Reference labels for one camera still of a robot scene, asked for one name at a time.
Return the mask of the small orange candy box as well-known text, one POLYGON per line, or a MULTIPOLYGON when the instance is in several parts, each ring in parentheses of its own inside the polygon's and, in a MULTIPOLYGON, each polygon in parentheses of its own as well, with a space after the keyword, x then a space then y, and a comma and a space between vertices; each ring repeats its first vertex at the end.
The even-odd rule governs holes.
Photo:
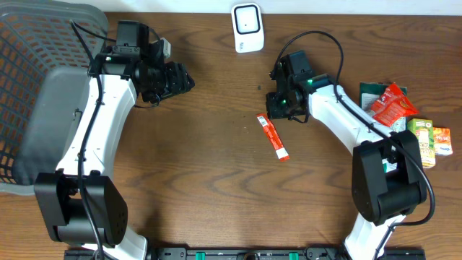
POLYGON ((450 129, 434 127, 433 135, 436 155, 448 156, 453 154, 450 129))

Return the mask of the red snack packet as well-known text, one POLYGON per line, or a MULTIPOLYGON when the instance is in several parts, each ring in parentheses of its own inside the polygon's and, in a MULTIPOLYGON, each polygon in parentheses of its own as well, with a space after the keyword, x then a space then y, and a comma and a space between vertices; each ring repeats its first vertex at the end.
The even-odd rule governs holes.
POLYGON ((376 121, 388 127, 402 117, 419 113, 396 83, 386 87, 385 92, 371 105, 370 112, 376 121))

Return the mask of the green white 3M packet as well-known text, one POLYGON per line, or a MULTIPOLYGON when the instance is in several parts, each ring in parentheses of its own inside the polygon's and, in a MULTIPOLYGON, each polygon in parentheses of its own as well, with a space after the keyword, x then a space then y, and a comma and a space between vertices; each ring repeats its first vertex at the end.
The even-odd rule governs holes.
MULTIPOLYGON (((371 106, 372 104, 380 98, 380 96, 385 92, 387 84, 382 83, 372 83, 372 82, 361 82, 359 84, 359 102, 360 107, 370 116, 372 116, 371 106)), ((401 117, 393 123, 391 129, 394 132, 401 132, 406 130, 406 117, 401 117)))

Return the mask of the thin red stick packet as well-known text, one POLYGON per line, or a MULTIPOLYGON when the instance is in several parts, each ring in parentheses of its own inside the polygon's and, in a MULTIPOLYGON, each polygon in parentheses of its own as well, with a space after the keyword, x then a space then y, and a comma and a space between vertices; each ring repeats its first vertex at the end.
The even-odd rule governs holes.
POLYGON ((267 138, 271 142, 271 145, 273 146, 278 159, 280 161, 288 160, 289 154, 285 149, 273 123, 263 113, 258 114, 257 119, 263 128, 263 132, 266 134, 267 138))

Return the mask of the green snack box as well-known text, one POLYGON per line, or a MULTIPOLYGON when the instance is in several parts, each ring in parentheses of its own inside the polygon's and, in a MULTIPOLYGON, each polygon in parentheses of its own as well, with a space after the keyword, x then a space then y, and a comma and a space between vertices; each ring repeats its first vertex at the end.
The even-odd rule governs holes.
POLYGON ((413 118, 408 121, 407 129, 418 139, 423 168, 434 167, 436 159, 432 120, 413 118))

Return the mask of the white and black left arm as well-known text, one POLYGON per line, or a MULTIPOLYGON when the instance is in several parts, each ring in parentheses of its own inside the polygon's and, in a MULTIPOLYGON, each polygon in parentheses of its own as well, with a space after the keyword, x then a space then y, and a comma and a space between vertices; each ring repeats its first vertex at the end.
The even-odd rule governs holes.
POLYGON ((194 80, 170 60, 170 43, 154 30, 118 23, 117 37, 90 56, 89 92, 77 131, 52 173, 34 183, 46 230, 55 242, 92 251, 93 259, 150 259, 149 241, 128 226, 128 206, 113 183, 123 125, 136 101, 145 108, 190 91, 194 80))

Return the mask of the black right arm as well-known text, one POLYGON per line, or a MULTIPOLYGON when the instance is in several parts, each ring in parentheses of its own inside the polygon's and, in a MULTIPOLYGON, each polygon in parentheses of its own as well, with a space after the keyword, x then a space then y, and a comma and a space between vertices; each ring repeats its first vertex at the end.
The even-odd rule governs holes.
POLYGON ((417 138, 394 132, 363 111, 327 74, 316 74, 304 51, 280 58, 266 96, 270 119, 313 118, 352 154, 352 198, 358 216, 344 240, 349 259, 379 259, 391 233, 427 199, 417 138))

